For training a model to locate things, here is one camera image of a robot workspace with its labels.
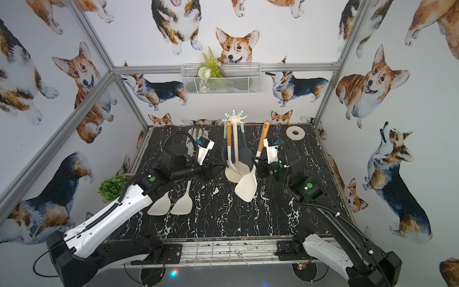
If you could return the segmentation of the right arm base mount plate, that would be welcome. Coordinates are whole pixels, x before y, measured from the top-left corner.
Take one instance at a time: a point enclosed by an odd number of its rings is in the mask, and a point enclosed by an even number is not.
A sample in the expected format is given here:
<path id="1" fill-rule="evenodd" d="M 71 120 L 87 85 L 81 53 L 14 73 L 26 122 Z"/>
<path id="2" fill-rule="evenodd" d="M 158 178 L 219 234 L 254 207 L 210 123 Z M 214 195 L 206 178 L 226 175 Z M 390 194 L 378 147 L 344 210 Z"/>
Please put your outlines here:
<path id="1" fill-rule="evenodd" d="M 299 261 L 310 259 L 303 245 L 295 240 L 281 240 L 276 243 L 277 249 L 274 253 L 280 261 Z"/>

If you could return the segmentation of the cream spoon wooden handle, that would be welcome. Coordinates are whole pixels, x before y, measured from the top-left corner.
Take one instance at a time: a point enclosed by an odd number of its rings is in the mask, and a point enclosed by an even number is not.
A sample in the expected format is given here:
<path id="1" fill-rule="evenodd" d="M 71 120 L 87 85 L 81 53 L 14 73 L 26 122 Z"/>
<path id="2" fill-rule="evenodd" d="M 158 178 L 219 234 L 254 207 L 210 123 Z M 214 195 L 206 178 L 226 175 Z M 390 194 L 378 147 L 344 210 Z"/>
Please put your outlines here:
<path id="1" fill-rule="evenodd" d="M 166 192 L 158 201 L 156 201 L 147 211 L 150 216 L 166 215 L 171 207 L 169 192 Z"/>

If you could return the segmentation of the cream spatula wooden handle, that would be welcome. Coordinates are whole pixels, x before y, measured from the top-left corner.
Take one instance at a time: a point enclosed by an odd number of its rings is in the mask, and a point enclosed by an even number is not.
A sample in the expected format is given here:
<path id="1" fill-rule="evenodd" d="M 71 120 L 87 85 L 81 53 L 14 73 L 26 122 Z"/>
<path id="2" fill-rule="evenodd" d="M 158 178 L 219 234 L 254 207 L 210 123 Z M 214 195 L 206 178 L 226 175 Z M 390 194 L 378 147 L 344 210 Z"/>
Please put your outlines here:
<path id="1" fill-rule="evenodd" d="M 186 185 L 185 194 L 175 203 L 171 210 L 172 215 L 187 215 L 191 212 L 193 202 L 190 197 L 190 188 L 192 180 L 189 180 Z"/>

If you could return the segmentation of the cream slotted turner wooden handle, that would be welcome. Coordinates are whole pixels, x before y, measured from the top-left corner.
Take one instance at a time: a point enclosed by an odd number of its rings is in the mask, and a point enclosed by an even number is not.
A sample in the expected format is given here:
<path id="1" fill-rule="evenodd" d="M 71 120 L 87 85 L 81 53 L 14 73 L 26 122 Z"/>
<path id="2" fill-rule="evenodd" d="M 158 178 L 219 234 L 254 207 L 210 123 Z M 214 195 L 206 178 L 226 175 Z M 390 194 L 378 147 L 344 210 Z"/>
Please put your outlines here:
<path id="1" fill-rule="evenodd" d="M 233 170 L 236 174 L 240 174 L 237 168 L 234 166 L 232 162 L 231 156 L 231 145 L 232 145 L 232 138 L 231 138 L 231 122 L 227 121 L 225 124 L 226 132 L 227 132 L 227 165 L 228 167 Z"/>

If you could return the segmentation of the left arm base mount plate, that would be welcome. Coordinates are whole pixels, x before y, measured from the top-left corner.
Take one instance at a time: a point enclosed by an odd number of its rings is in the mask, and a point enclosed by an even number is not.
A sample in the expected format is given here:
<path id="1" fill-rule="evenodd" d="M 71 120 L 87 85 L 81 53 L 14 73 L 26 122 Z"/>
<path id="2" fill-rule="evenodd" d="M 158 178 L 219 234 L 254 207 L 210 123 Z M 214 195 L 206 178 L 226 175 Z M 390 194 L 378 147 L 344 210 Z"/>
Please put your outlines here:
<path id="1" fill-rule="evenodd" d="M 131 265 L 167 265 L 179 264 L 182 244 L 166 244 L 163 247 L 157 247 L 144 260 L 131 261 Z"/>

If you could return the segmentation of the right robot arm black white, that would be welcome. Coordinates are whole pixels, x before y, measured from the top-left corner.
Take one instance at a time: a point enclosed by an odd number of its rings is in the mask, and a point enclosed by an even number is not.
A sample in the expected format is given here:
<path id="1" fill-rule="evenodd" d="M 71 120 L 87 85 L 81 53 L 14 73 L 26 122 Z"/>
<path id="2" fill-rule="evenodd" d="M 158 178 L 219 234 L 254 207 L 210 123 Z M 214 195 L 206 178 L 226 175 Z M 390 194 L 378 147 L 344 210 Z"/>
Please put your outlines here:
<path id="1" fill-rule="evenodd" d="M 384 252 L 337 210 L 317 202 L 325 197 L 299 156 L 281 141 L 267 147 L 268 155 L 253 158 L 257 174 L 275 180 L 284 195 L 322 222 L 337 242 L 333 245 L 318 234 L 304 230 L 286 243 L 278 243 L 275 255 L 281 261 L 313 260 L 325 263 L 351 287 L 394 287 L 399 280 L 401 259 Z"/>

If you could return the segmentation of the grey spatula mint handle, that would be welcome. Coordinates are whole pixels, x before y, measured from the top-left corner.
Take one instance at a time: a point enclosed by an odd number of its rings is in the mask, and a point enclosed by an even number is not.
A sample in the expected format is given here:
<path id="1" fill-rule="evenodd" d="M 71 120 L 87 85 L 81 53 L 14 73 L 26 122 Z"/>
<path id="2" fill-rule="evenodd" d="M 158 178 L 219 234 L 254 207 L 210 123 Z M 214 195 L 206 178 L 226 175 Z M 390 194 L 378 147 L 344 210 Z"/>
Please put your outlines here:
<path id="1" fill-rule="evenodd" d="M 240 129 L 241 129 L 241 136 L 243 139 L 243 146 L 239 148 L 239 160 L 241 163 L 251 168 L 252 167 L 252 152 L 249 149 L 247 141 L 246 141 L 244 122 L 240 123 Z"/>

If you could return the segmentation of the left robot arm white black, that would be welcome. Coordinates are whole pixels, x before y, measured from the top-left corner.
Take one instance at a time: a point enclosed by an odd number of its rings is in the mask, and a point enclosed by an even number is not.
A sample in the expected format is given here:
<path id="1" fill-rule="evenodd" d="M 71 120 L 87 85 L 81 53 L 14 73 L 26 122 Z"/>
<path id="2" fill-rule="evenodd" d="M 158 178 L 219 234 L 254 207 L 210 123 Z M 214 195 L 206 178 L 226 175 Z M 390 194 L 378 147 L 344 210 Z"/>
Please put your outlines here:
<path id="1" fill-rule="evenodd" d="M 107 238 L 180 182 L 213 179 L 221 166 L 207 157 L 214 145 L 214 141 L 204 137 L 194 139 L 188 132 L 171 133 L 163 141 L 158 162 L 144 173 L 131 177 L 119 198 L 66 233 L 51 234 L 46 240 L 46 253 L 63 285 L 82 287 L 99 272 L 132 261 L 165 263 L 168 256 L 164 243 L 154 234 L 130 240 L 108 241 Z"/>

